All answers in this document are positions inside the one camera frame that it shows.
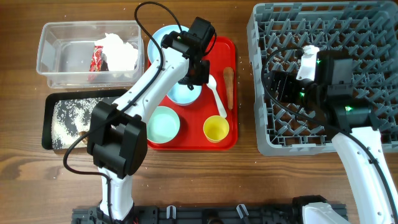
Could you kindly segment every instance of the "clear plastic container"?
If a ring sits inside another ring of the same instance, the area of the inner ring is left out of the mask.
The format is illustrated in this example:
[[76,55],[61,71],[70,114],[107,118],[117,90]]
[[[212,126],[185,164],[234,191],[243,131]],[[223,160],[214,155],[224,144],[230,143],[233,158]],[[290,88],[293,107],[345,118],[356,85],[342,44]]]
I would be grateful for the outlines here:
[[[94,41],[117,34],[138,49],[135,69],[89,72]],[[37,73],[50,88],[131,86],[144,72],[144,43],[136,21],[51,22],[43,27],[37,52]]]

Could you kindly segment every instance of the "brown object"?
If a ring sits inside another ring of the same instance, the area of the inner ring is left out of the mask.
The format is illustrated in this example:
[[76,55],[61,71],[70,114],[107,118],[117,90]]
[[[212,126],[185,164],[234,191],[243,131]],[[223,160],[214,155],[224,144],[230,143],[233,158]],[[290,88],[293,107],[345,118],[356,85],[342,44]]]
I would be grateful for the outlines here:
[[[0,2],[4,3],[0,3],[0,222],[70,224],[73,208],[97,206],[101,178],[72,174],[62,166],[66,150],[47,151],[41,146],[45,99],[66,90],[50,89],[46,78],[36,73],[40,34],[44,24],[51,21],[128,20],[142,1]],[[182,24],[191,24],[196,16],[206,18],[219,36],[229,37],[236,45],[238,70],[244,67],[245,73],[239,80],[244,85],[237,89],[238,99],[244,100],[239,108],[239,140],[225,152],[148,149],[134,174],[134,203],[164,208],[236,207],[239,203],[289,203],[292,197],[320,194],[332,202],[347,204],[350,222],[359,223],[353,193],[337,153],[265,157],[257,149],[253,77],[249,75],[251,69],[245,67],[249,61],[245,30],[259,2],[270,1],[205,1],[206,7],[197,1],[164,2]],[[145,6],[140,10],[142,24],[152,33],[163,23],[174,24],[161,7]],[[156,17],[146,16],[152,13]],[[146,46],[149,39],[144,36]],[[398,185],[398,153],[386,154],[386,160]],[[69,163],[78,170],[98,171],[86,149],[75,149]]]
[[[87,133],[87,131],[80,131],[79,132],[79,135],[80,136],[82,136],[82,135],[84,135],[84,134],[86,134]],[[85,145],[87,145],[87,143],[88,143],[88,137],[85,137],[83,140],[81,140],[82,142],[83,142],[83,144],[85,144]]]
[[224,82],[228,109],[231,110],[234,107],[234,70],[231,67],[224,68]]

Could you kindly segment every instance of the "light blue plate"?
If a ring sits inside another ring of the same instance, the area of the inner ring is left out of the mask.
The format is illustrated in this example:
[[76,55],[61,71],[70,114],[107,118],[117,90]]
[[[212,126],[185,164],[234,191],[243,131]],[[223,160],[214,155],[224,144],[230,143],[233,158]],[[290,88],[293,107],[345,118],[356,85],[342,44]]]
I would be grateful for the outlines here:
[[193,90],[189,90],[188,86],[174,84],[167,93],[167,97],[176,105],[187,106],[193,103],[201,93],[201,86],[193,86]]
[[[189,30],[188,27],[185,27],[185,26],[181,26],[181,29],[183,31],[188,31]],[[160,43],[161,43],[164,35],[170,34],[172,31],[180,32],[180,29],[178,28],[178,25],[169,25],[169,26],[162,27],[158,31],[156,31],[155,34],[152,35],[152,36],[154,37],[154,39],[156,40],[156,42],[160,46]],[[155,44],[153,43],[152,40],[150,40],[149,43],[148,43],[147,51],[148,51],[149,61],[151,63],[154,63],[154,60],[157,57],[159,57],[159,51],[157,50],[157,48],[156,48],[156,46],[155,46]]]
[[163,144],[171,141],[180,129],[177,113],[166,107],[156,107],[147,124],[147,138],[153,143]]

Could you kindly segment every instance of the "cable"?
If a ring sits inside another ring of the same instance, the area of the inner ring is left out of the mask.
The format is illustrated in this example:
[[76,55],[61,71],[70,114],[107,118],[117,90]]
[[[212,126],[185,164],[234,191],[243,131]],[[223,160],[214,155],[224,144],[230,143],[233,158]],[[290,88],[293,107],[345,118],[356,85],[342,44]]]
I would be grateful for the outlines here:
[[152,79],[149,81],[149,83],[118,113],[118,114],[116,114],[116,115],[114,115],[114,116],[112,116],[112,117],[110,117],[110,118],[108,118],[107,120],[105,120],[105,121],[103,121],[102,123],[100,123],[99,125],[97,125],[95,128],[93,128],[93,129],[90,129],[87,133],[85,133],[84,135],[82,135],[82,136],[80,136],[69,148],[68,148],[68,150],[66,151],[66,153],[65,153],[65,155],[64,155],[64,157],[63,157],[63,166],[67,169],[67,170],[69,170],[70,172],[72,172],[72,173],[75,173],[75,174],[80,174],[80,175],[100,175],[100,176],[102,176],[102,177],[104,177],[105,179],[106,179],[106,183],[107,183],[107,185],[108,185],[108,204],[107,204],[107,206],[108,206],[108,214],[109,214],[109,220],[110,220],[110,222],[111,222],[111,224],[113,224],[113,218],[112,218],[112,210],[111,210],[111,178],[108,176],[108,175],[106,175],[106,174],[103,174],[103,173],[100,173],[100,172],[87,172],[87,171],[78,171],[78,170],[75,170],[75,169],[73,169],[73,168],[71,168],[69,165],[68,165],[68,157],[69,157],[69,155],[70,155],[70,153],[72,152],[72,150],[77,146],[77,144],[80,142],[80,141],[82,141],[84,138],[87,138],[90,134],[92,134],[93,132],[95,132],[95,131],[97,131],[97,130],[99,130],[99,128],[102,128],[103,126],[105,126],[105,125],[107,125],[107,124],[109,124],[110,122],[112,122],[112,121],[114,121],[116,118],[118,118],[121,114],[123,114],[125,111],[127,111],[132,105],[134,105],[135,103],[136,103],[136,101],[139,99],[139,97],[141,97],[141,95],[153,84],[153,82],[156,80],[156,78],[159,76],[159,74],[161,73],[161,71],[162,71],[162,68],[163,68],[163,64],[164,64],[164,56],[163,56],[163,53],[162,53],[162,49],[160,48],[160,46],[159,46],[159,44],[156,42],[156,40],[153,38],[153,36],[144,28],[144,26],[139,22],[139,19],[138,19],[138,17],[137,17],[137,12],[138,12],[138,9],[140,8],[140,7],[142,7],[142,6],[144,6],[144,5],[146,5],[146,4],[154,4],[154,5],[157,5],[157,6],[160,6],[160,7],[162,7],[162,8],[164,8],[167,12],[169,12],[172,16],[173,16],[173,18],[175,19],[175,21],[177,22],[177,25],[178,25],[178,27],[180,28],[180,31],[182,32],[182,28],[181,28],[181,25],[180,25],[180,22],[178,21],[178,19],[175,17],[175,15],[174,15],[174,13],[170,10],[170,9],[168,9],[166,6],[164,6],[164,5],[162,5],[162,4],[160,4],[160,3],[157,3],[157,2],[151,2],[151,1],[148,1],[148,2],[143,2],[143,3],[141,3],[140,5],[138,5],[137,7],[136,7],[136,10],[134,11],[134,18],[135,18],[135,20],[136,20],[136,22],[137,22],[137,24],[139,25],[139,27],[148,35],[148,37],[151,39],[151,41],[153,41],[153,43],[155,44],[155,46],[156,46],[156,48],[157,48],[157,50],[159,51],[159,55],[160,55],[160,64],[159,64],[159,68],[158,68],[158,70],[156,71],[156,73],[155,73],[155,75],[152,77]]
[[334,126],[332,126],[332,125],[330,125],[330,124],[327,124],[327,123],[324,123],[324,122],[322,122],[322,121],[319,121],[319,120],[310,118],[309,116],[306,116],[306,115],[304,115],[304,114],[296,113],[296,112],[290,110],[289,108],[285,107],[284,105],[282,105],[281,103],[279,103],[279,101],[277,101],[277,100],[271,95],[271,93],[268,91],[268,89],[267,89],[266,86],[264,85],[264,84],[265,84],[265,76],[264,76],[264,74],[265,74],[265,71],[266,71],[266,65],[267,65],[267,63],[273,58],[273,56],[274,56],[275,54],[277,54],[277,53],[279,53],[279,52],[281,52],[281,51],[284,51],[284,50],[302,50],[302,49],[301,49],[301,48],[298,48],[298,47],[283,47],[283,48],[278,49],[278,50],[276,50],[276,51],[274,51],[273,53],[270,54],[270,56],[266,59],[266,62],[264,63],[264,66],[262,67],[262,70],[261,70],[261,82],[262,82],[262,84],[263,84],[263,86],[264,86],[264,91],[265,91],[265,93],[268,95],[268,97],[269,97],[276,105],[278,105],[278,106],[281,107],[282,109],[288,111],[290,114],[293,114],[293,115],[295,115],[295,116],[298,116],[298,117],[301,117],[301,118],[303,118],[303,119],[306,119],[306,120],[309,121],[309,122],[313,122],[313,123],[315,123],[315,124],[321,125],[321,126],[323,126],[324,128],[331,129],[331,130],[334,130],[334,131],[336,131],[336,132],[338,132],[338,133],[344,134],[346,137],[350,138],[352,141],[354,141],[356,144],[358,144],[358,145],[362,148],[362,150],[366,153],[366,155],[368,155],[370,161],[371,161],[372,164],[375,166],[375,168],[376,168],[376,170],[377,170],[377,173],[378,173],[379,176],[380,176],[381,182],[383,183],[383,186],[384,186],[384,188],[385,188],[385,190],[386,190],[386,194],[387,194],[387,197],[388,197],[388,201],[389,201],[389,203],[390,203],[391,210],[392,210],[392,213],[393,213],[393,216],[394,216],[394,222],[395,222],[396,224],[398,224],[397,208],[396,208],[396,205],[395,205],[395,203],[394,203],[394,199],[392,198],[391,189],[390,189],[390,187],[388,186],[386,176],[384,175],[383,171],[381,170],[381,167],[380,167],[380,165],[379,165],[379,162],[378,162],[377,159],[372,155],[372,153],[369,151],[369,149],[368,149],[363,143],[361,143],[358,139],[356,139],[354,136],[352,136],[350,133],[348,133],[348,132],[346,132],[346,131],[344,131],[344,130],[342,130],[342,129],[340,129],[340,128],[334,127]]
[[214,41],[213,41],[213,44],[211,45],[209,51],[205,52],[205,54],[204,54],[203,56],[208,55],[208,54],[211,52],[211,50],[213,50],[213,47],[214,47],[214,45],[216,44],[216,40],[217,40],[217,33],[214,32]]

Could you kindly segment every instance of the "gray plastic crate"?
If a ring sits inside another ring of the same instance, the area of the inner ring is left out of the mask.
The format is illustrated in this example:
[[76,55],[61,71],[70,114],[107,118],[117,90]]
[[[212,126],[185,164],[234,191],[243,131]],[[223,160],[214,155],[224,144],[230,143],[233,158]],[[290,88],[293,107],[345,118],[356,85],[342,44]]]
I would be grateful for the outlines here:
[[[265,58],[286,46],[317,45],[347,50],[354,59],[354,96],[369,100],[381,120],[383,149],[398,151],[398,7],[391,1],[257,4],[247,26],[254,74],[257,146],[266,156],[333,152],[322,126],[264,102],[261,69]],[[298,72],[293,50],[277,54],[269,70]],[[297,110],[297,105],[289,104]]]

